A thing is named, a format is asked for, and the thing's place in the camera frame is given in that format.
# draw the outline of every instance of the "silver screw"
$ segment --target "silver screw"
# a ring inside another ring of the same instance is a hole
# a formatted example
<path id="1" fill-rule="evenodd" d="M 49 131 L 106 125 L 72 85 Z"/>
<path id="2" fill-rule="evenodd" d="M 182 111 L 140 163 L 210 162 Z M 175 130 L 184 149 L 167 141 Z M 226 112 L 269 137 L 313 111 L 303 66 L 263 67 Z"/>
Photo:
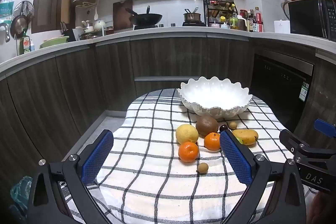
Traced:
<path id="1" fill-rule="evenodd" d="M 75 161 L 77 160 L 78 156 L 76 154 L 72 154 L 69 156 L 69 161 Z"/>
<path id="2" fill-rule="evenodd" d="M 256 155 L 255 158 L 258 160 L 258 161 L 264 161 L 265 160 L 265 157 L 263 155 Z"/>
<path id="3" fill-rule="evenodd" d="M 287 160 L 290 165 L 294 165 L 295 161 L 293 159 L 288 159 Z"/>
<path id="4" fill-rule="evenodd" d="M 42 166 L 42 165 L 45 165 L 45 159 L 40 160 L 40 161 L 39 161 L 39 165 L 41 165 L 41 166 Z"/>

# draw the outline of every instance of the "black microwave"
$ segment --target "black microwave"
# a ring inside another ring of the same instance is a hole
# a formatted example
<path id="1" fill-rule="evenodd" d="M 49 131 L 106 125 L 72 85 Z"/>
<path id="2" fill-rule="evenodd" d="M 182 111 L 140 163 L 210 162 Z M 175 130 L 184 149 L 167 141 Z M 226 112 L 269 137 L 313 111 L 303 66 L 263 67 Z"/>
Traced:
<path id="1" fill-rule="evenodd" d="M 295 0 L 288 3 L 291 33 L 336 42 L 336 10 L 333 0 Z"/>

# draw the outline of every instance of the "white bowl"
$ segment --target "white bowl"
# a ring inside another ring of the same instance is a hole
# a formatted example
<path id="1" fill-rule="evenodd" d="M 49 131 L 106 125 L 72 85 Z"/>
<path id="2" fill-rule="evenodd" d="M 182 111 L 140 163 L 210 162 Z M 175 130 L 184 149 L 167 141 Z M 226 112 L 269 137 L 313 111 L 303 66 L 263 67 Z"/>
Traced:
<path id="1" fill-rule="evenodd" d="M 244 112 L 250 105 L 252 95 L 248 88 L 230 79 L 219 80 L 216 76 L 206 79 L 201 76 L 197 81 L 189 79 L 177 89 L 184 106 L 196 114 L 208 115 L 215 119 L 231 118 Z"/>

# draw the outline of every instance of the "checkered tablecloth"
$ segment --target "checkered tablecloth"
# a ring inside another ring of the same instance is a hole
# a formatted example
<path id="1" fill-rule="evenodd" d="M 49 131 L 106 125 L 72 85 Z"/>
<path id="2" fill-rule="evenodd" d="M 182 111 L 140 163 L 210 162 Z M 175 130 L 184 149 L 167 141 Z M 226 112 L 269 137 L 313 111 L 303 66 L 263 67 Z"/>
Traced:
<path id="1" fill-rule="evenodd" d="M 114 146 L 89 190 L 112 223 L 220 223 L 237 204 L 246 189 L 234 174 L 222 151 L 211 152 L 198 139 L 199 158 L 183 163 L 178 156 L 176 128 L 193 126 L 198 116 L 182 104 L 176 89 L 150 92 L 128 108 L 124 124 L 114 135 Z M 284 127 L 271 109 L 253 97 L 248 109 L 231 119 L 237 128 L 258 132 L 259 139 L 249 146 L 253 154 L 270 161 L 293 158 L 279 141 Z M 207 174 L 196 172 L 206 162 Z M 251 221 L 260 216 L 273 183 L 268 183 Z M 63 185 L 64 195 L 74 218 L 84 222 Z M 306 202 L 314 190 L 305 187 Z"/>

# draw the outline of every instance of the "scalloped bowl rim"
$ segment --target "scalloped bowl rim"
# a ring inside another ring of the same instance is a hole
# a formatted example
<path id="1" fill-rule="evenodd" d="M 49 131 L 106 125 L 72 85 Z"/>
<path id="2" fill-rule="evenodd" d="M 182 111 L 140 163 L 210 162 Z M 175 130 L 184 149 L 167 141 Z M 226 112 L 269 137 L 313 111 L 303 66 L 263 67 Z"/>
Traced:
<path id="1" fill-rule="evenodd" d="M 205 80 L 207 80 L 207 81 L 210 81 L 211 79 L 217 79 L 219 82 L 223 82 L 224 80 L 227 79 L 227 80 L 229 80 L 230 83 L 233 84 L 233 85 L 236 84 L 236 83 L 239 83 L 241 89 L 248 89 L 247 94 L 250 95 L 251 98 L 248 100 L 247 104 L 245 104 L 244 106 L 235 106 L 235 107 L 232 107 L 232 108 L 230 108 L 230 109 L 223 109 L 223 108 L 221 108 L 221 107 L 219 107 L 219 106 L 214 106 L 214 107 L 211 107 L 211 108 L 206 108 L 206 107 L 202 107 L 199 103 L 196 103 L 196 102 L 189 102 L 189 101 L 187 101 L 187 100 L 183 97 L 183 95 L 180 93 L 180 90 L 182 89 L 182 84 L 188 85 L 189 82 L 190 82 L 190 80 L 194 80 L 195 82 L 198 82 L 201 78 L 202 78 L 202 79 L 205 79 Z M 236 83 L 232 83 L 231 80 L 230 80 L 229 78 L 225 78 L 225 79 L 223 79 L 223 80 L 219 80 L 218 77 L 216 77 L 216 76 L 213 76 L 213 77 L 211 77 L 210 79 L 207 79 L 207 78 L 205 78 L 204 76 L 201 76 L 200 78 L 198 78 L 198 80 L 195 80 L 195 79 L 193 79 L 193 78 L 190 78 L 190 79 L 188 80 L 188 83 L 187 83 L 187 84 L 184 83 L 184 82 L 182 82 L 182 83 L 181 83 L 181 88 L 180 88 L 180 89 L 177 89 L 177 92 L 179 93 L 180 97 L 182 97 L 183 100 L 186 101 L 187 103 L 189 103 L 190 105 L 195 104 L 195 105 L 198 105 L 200 108 L 205 109 L 205 110 L 222 109 L 223 111 L 228 112 L 228 111 L 232 111 L 232 110 L 236 109 L 237 107 L 239 107 L 239 108 L 245 108 L 245 107 L 246 107 L 246 108 L 247 108 L 248 105 L 251 103 L 251 99 L 252 99 L 252 97 L 253 97 L 252 94 L 249 94 L 249 91 L 250 91 L 249 88 L 247 88 L 247 87 L 246 87 L 246 88 L 242 88 L 240 82 L 236 82 Z"/>

